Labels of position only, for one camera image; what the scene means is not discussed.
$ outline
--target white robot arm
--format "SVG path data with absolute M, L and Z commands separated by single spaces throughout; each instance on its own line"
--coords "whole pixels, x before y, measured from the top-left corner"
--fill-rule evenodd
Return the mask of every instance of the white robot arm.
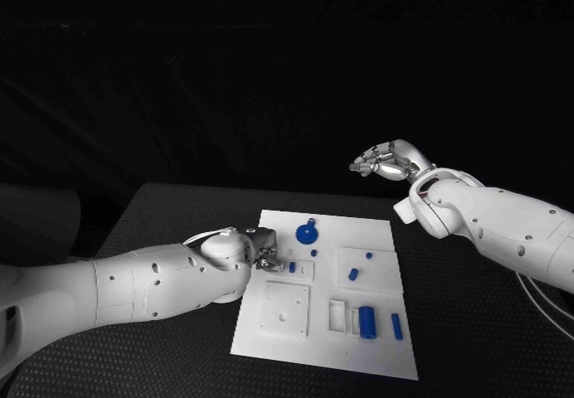
M 102 260 L 42 267 L 0 265 L 0 379 L 48 344 L 114 323 L 164 319 L 237 300 L 251 268 L 284 266 L 277 233 L 226 228 L 199 250 L 160 245 Z
M 408 224 L 418 220 L 443 239 L 464 236 L 479 252 L 519 274 L 574 293 L 574 215 L 532 197 L 485 187 L 464 172 L 437 168 L 417 148 L 397 139 L 374 146 L 349 166 L 411 182 L 395 205 Z

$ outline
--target cable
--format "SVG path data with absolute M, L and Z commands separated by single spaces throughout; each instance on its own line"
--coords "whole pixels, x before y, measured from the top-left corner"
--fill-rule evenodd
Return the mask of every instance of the cable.
M 538 291 L 538 293 L 541 294 L 542 298 L 547 300 L 547 303 L 571 319 L 574 320 L 574 316 L 571 315 L 571 313 L 567 313 L 552 302 L 552 300 L 550 300 L 550 298 L 547 297 L 547 295 L 542 293 L 541 288 L 538 287 L 538 285 L 535 284 L 535 281 L 526 277 L 529 280 L 529 283 L 532 283 L 532 286 L 535 287 L 535 290 Z
M 183 245 L 188 245 L 189 243 L 192 243 L 195 240 L 206 237 L 208 235 L 216 234 L 218 232 L 225 232 L 229 230 L 234 230 L 235 228 L 232 226 L 229 226 L 228 228 L 221 228 L 221 230 L 216 231 L 209 231 L 209 232 L 203 232 L 202 234 L 198 234 L 196 236 L 192 236 L 185 242 Z
M 558 330 L 565 334 L 565 336 L 574 340 L 574 336 L 571 336 L 571 334 L 562 329 L 562 327 L 557 324 L 555 320 L 550 317 L 550 315 L 544 312 L 542 307 L 538 305 L 538 302 L 535 301 L 532 294 L 529 293 L 528 289 L 526 289 L 526 285 L 522 282 L 522 278 L 521 278 L 521 274 L 516 272 L 516 278 L 521 282 L 524 291 L 526 292 L 526 295 L 529 296 L 529 300 L 532 301 L 532 303 L 535 304 L 535 307 L 538 308 L 538 310 L 541 311 L 542 315 L 547 317 L 547 319 L 552 322 L 554 326 L 558 328 Z

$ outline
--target dark curtain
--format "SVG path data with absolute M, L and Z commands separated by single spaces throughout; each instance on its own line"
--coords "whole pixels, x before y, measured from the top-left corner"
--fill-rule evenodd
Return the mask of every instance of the dark curtain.
M 273 3 L 6 7 L 3 182 L 115 216 L 147 181 L 400 199 L 348 164 L 402 138 L 570 207 L 567 2 Z

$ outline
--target blue round part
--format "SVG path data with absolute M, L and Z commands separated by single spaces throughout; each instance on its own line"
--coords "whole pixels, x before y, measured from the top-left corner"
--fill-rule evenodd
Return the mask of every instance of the blue round part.
M 349 279 L 350 280 L 356 280 L 356 275 L 359 274 L 359 270 L 356 268 L 353 268 L 350 270 L 350 274 L 349 274 Z
M 398 313 L 391 315 L 392 328 L 395 329 L 395 339 L 402 340 L 401 320 L 398 319 Z
M 307 223 L 297 228 L 296 237 L 304 245 L 310 245 L 317 240 L 319 233 L 314 228 L 314 220 L 312 218 Z
M 376 338 L 375 311 L 372 307 L 359 307 L 361 337 Z

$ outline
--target dark textured tabletop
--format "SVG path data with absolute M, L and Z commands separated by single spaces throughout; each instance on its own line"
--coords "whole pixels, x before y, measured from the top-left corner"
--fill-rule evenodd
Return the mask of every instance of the dark textured tabletop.
M 417 223 L 404 225 L 395 202 L 149 183 L 98 258 L 257 226 L 263 209 L 391 220 L 420 381 L 232 356 L 238 300 L 56 341 L 26 360 L 9 397 L 574 396 L 574 342 L 535 309 L 515 273 L 464 238 L 437 240 Z

